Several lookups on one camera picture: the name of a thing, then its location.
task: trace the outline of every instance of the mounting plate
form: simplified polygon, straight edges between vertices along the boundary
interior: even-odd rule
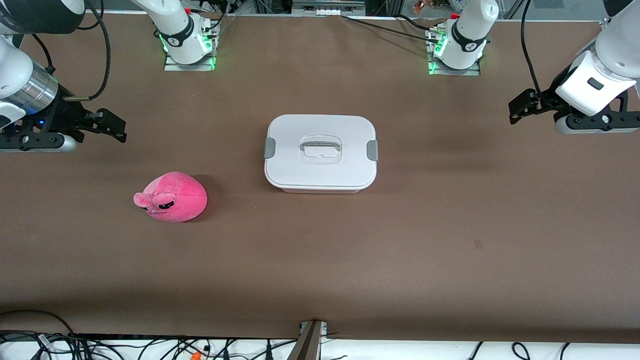
[[[439,40],[442,36],[440,28],[432,27],[431,30],[425,30],[424,36],[426,38],[434,38]],[[429,62],[429,75],[457,75],[457,76],[479,76],[480,75],[480,61],[476,60],[476,62],[468,69],[458,70],[452,69],[446,65],[440,58],[434,55],[435,49],[438,44],[433,44],[431,42],[426,42],[427,44],[427,60]]]
[[[211,26],[211,20],[205,19],[204,26]],[[181,64],[175,62],[171,56],[164,52],[166,56],[164,58],[164,71],[212,71],[216,68],[216,55],[218,53],[218,41],[220,39],[220,22],[214,28],[203,33],[203,36],[212,36],[211,39],[203,40],[205,46],[211,46],[211,52],[206,54],[200,61],[192,64]]]

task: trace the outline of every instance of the plush toy ear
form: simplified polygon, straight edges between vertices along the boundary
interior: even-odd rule
[[[136,193],[133,195],[133,203],[139,208],[151,206],[151,195],[147,193]]]

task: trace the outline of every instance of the gray latch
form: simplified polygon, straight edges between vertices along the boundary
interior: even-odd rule
[[[273,138],[266,138],[264,141],[264,158],[270,159],[276,154],[276,140]]]
[[[378,141],[370,140],[367,142],[367,157],[371,161],[378,161]]]

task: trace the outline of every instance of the plush toy eye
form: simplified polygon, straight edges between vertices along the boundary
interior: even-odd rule
[[[167,210],[168,208],[172,207],[174,204],[175,204],[175,200],[172,200],[168,204],[158,205],[158,208],[161,208],[162,210]]]

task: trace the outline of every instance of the storage box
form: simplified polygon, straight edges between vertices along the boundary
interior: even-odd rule
[[[282,115],[269,125],[264,175],[292,193],[356,193],[373,183],[376,130],[347,115]]]

